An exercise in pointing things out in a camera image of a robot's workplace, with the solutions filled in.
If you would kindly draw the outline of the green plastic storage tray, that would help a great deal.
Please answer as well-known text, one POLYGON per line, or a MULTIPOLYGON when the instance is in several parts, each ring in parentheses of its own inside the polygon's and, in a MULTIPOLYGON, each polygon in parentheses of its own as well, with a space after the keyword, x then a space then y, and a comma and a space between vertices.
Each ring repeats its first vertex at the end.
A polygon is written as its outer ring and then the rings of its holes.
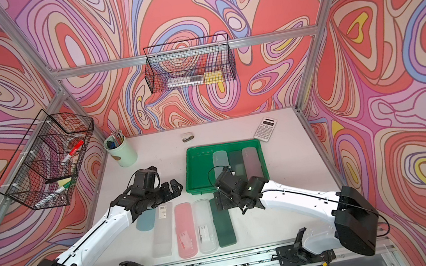
POLYGON ((186 191, 189 194, 206 194, 215 192, 215 180, 218 178, 214 171, 213 154, 216 151, 240 151, 244 148, 255 147, 260 157, 264 178, 269 178, 262 146, 257 139, 240 140, 229 143, 218 143, 207 146, 189 148, 186 151, 186 191))

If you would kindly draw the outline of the green pen cup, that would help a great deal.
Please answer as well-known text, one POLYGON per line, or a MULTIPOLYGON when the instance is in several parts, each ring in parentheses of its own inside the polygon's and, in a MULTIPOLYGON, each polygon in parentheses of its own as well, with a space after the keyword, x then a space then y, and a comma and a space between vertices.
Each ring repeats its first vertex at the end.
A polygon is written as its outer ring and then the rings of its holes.
POLYGON ((120 167, 128 168, 137 162, 138 154, 121 130, 116 130, 109 135, 103 145, 120 167))

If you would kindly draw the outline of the pink pencil case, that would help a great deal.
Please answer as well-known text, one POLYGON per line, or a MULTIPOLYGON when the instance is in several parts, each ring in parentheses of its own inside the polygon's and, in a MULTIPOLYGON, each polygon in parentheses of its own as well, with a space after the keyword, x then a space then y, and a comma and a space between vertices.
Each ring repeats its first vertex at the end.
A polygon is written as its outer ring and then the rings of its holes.
POLYGON ((174 209, 175 231, 180 258, 188 259, 198 253, 198 243, 190 203, 182 203, 174 209))

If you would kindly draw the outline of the green white marker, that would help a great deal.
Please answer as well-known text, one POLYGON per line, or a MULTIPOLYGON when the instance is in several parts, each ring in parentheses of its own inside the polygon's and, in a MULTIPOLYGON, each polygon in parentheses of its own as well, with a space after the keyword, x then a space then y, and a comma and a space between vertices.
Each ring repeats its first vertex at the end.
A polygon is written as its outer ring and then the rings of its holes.
POLYGON ((60 200, 60 197, 64 196, 65 191, 67 191, 67 189, 69 189, 72 184, 73 182, 67 182, 63 186, 60 186, 55 192, 49 194, 48 196, 37 202, 35 208, 40 209, 50 204, 55 204, 60 200))

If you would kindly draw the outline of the clear box in basket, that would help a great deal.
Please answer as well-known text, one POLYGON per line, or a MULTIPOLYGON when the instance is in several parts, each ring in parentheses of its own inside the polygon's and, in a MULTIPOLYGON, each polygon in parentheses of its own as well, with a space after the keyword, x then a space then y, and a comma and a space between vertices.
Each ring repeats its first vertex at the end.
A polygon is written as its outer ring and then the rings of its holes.
POLYGON ((168 89, 185 88, 190 86, 203 85, 205 83, 204 75, 192 75, 183 77, 172 77, 167 82, 168 89))

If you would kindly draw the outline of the dark green translucent pencil case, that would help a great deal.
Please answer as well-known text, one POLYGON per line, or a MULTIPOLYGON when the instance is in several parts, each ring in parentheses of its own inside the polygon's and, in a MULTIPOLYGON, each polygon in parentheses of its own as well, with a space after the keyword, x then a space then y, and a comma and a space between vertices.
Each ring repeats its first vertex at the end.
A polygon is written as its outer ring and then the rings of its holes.
POLYGON ((228 160, 230 167, 234 171, 236 177, 247 180, 246 167, 244 166, 244 160, 242 151, 232 151, 228 153, 228 160))

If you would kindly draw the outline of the yellow box in basket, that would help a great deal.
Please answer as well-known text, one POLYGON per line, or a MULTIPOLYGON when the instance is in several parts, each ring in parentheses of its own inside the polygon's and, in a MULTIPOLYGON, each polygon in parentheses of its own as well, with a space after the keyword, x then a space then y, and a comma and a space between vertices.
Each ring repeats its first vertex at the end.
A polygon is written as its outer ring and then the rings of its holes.
POLYGON ((216 83, 221 83, 224 81, 224 75, 222 71, 219 71, 219 70, 205 72, 203 79, 206 85, 216 84, 216 83))

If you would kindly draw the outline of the teal pencil case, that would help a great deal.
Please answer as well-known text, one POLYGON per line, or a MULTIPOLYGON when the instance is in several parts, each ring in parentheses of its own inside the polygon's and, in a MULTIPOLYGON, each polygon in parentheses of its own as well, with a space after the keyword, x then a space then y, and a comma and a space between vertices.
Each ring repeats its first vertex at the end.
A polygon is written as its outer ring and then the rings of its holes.
POLYGON ((136 220, 136 228, 140 232, 151 231, 155 227, 156 209, 145 210, 136 220))

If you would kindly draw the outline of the white translucent pencil case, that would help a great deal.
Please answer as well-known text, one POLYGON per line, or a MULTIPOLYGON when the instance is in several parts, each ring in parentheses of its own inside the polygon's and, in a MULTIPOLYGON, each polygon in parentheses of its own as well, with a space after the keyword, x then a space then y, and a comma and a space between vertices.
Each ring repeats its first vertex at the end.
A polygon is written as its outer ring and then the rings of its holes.
POLYGON ((216 252, 219 245, 209 200, 196 201, 193 204, 193 216, 200 252, 205 255, 216 252))

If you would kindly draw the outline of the frosted white pencil case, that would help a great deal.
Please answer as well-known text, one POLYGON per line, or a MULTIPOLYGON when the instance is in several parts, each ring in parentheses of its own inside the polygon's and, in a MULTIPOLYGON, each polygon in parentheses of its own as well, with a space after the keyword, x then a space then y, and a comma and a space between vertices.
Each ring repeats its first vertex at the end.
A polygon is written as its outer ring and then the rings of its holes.
POLYGON ((214 152, 212 158, 214 163, 213 168, 215 174, 216 176, 219 176, 219 174, 222 173, 223 169, 229 166, 228 154, 226 151, 219 150, 214 152))

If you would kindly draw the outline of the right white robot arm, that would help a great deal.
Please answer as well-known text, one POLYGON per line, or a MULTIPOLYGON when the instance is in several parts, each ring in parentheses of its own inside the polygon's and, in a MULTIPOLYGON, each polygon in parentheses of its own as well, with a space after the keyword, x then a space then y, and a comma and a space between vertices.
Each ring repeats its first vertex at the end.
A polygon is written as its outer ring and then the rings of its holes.
POLYGON ((224 167, 214 187, 230 207, 243 214, 253 208, 286 209, 320 219, 323 229, 301 228, 286 259, 309 263, 313 256, 341 245, 361 256, 373 256, 377 249, 380 213, 356 189, 343 186, 339 191, 310 191, 286 186, 264 177, 248 180, 224 167))

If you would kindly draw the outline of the clear frosted pencil case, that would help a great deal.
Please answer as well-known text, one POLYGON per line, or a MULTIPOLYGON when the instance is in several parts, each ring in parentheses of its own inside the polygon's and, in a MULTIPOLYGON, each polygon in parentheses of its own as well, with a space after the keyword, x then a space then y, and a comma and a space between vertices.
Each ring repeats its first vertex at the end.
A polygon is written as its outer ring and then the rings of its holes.
POLYGON ((173 204, 168 202, 156 209, 153 233, 152 257, 161 258, 172 255, 173 204))

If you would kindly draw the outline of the red marker in basket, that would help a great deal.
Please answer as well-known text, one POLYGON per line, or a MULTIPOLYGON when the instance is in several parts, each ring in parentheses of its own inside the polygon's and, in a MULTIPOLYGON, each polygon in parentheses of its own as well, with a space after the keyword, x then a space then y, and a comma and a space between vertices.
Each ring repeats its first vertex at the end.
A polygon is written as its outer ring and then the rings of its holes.
POLYGON ((74 148, 66 155, 66 157, 61 161, 61 164, 66 164, 67 162, 69 162, 71 160, 71 158, 73 158, 73 156, 75 156, 75 154, 77 154, 83 147, 84 145, 84 141, 81 140, 79 141, 74 148))

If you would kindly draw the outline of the white scientific calculator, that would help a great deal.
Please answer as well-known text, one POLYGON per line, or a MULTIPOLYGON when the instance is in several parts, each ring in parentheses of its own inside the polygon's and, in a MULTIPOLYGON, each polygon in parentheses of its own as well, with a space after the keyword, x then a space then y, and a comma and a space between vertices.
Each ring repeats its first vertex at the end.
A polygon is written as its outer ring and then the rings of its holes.
POLYGON ((273 134, 277 122, 273 118, 263 118, 254 133, 254 139, 261 142, 268 142, 273 134))

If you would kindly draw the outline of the grey-pink translucent pencil case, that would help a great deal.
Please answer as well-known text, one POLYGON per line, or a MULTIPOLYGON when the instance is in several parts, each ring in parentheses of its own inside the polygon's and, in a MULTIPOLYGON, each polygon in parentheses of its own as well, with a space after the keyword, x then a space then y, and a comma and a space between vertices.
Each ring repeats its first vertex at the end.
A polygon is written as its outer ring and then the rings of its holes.
POLYGON ((251 179, 252 177, 260 178, 264 176, 260 157, 258 156, 258 151, 255 147, 244 148, 242 150, 242 156, 248 179, 251 179))

